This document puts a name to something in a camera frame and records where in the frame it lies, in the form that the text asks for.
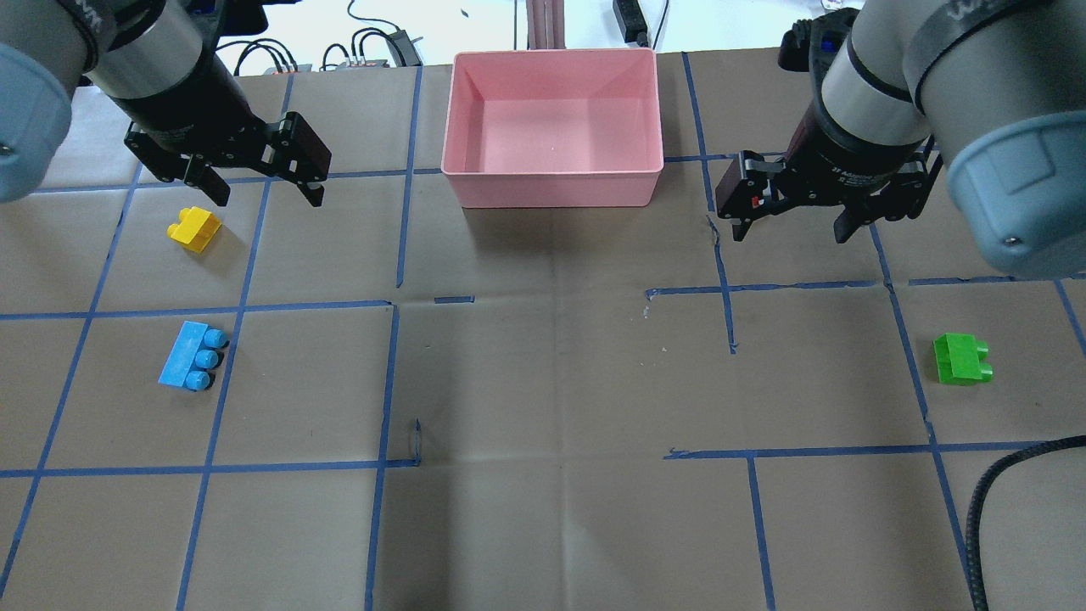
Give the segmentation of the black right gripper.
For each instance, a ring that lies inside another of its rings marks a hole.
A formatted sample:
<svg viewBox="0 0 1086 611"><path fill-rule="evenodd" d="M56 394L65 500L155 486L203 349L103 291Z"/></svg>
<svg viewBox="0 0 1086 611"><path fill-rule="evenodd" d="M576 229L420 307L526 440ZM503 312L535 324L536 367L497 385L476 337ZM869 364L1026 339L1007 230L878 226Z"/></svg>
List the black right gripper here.
<svg viewBox="0 0 1086 611"><path fill-rule="evenodd" d="M716 187L716 213L732 225L733 240L742 241L763 213L844 205L833 232L845 244L873 222L915 219L931 186L918 143L866 142L811 102L780 158L745 151L730 163Z"/></svg>

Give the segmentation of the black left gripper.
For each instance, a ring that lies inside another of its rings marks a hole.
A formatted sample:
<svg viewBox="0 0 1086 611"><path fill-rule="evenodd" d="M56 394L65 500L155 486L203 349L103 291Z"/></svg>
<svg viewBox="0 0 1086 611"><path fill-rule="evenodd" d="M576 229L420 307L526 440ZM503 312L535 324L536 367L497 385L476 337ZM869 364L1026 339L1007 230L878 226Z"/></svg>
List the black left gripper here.
<svg viewBox="0 0 1086 611"><path fill-rule="evenodd" d="M269 126L260 119L214 52L200 54L163 92L114 101L132 120L126 147L160 182L180 179L226 206L232 187L214 167L248 167L295 184L311 206L323 206L333 154L321 136L295 111Z"/></svg>

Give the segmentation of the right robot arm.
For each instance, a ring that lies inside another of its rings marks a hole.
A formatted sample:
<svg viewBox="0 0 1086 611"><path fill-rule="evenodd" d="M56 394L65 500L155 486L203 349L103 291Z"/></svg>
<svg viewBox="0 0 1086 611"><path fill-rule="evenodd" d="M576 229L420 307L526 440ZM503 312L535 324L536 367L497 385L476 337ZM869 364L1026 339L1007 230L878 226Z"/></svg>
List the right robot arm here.
<svg viewBox="0 0 1086 611"><path fill-rule="evenodd" d="M982 258L1010 276L1085 266L1082 1L868 1L785 31L812 99L779 160L743 150L716 188L742 241L799 206L835 240L915 219L945 177Z"/></svg>

